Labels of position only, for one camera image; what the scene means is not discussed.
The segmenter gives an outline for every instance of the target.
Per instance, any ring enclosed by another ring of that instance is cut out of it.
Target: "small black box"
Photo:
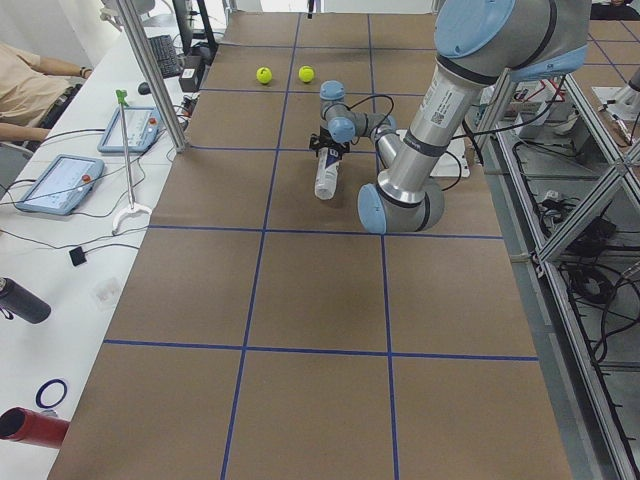
[[[184,70],[180,74],[180,88],[183,92],[197,92],[204,75],[204,61],[198,55],[184,58]]]

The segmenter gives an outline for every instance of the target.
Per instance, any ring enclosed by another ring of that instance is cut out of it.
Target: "computer mouse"
[[[140,95],[149,95],[151,93],[149,84],[147,82],[142,82],[140,85],[138,85],[138,93]]]

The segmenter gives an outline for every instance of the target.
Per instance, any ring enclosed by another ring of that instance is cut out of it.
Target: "tablet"
[[[97,158],[58,155],[16,203],[25,212],[68,215],[100,178],[104,162]]]
[[[160,127],[160,113],[158,109],[155,107],[125,107],[124,117],[129,140],[129,152],[146,152],[158,136],[158,129]],[[111,117],[111,121],[98,144],[98,151],[113,155],[124,153],[120,107],[116,109],[113,117]]]

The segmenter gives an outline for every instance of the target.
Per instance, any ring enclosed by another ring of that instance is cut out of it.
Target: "tennis ball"
[[[271,74],[269,67],[260,67],[256,72],[256,78],[261,84],[266,85],[271,81],[273,75]]]
[[[311,68],[309,65],[304,65],[300,67],[300,70],[298,70],[298,78],[304,83],[311,82],[311,80],[313,80],[315,76],[316,72],[314,72],[313,68]]]

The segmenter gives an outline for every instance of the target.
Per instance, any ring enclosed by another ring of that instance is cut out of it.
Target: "person's hand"
[[[34,128],[32,131],[32,138],[29,140],[35,140],[36,142],[44,142],[51,130],[48,128]]]

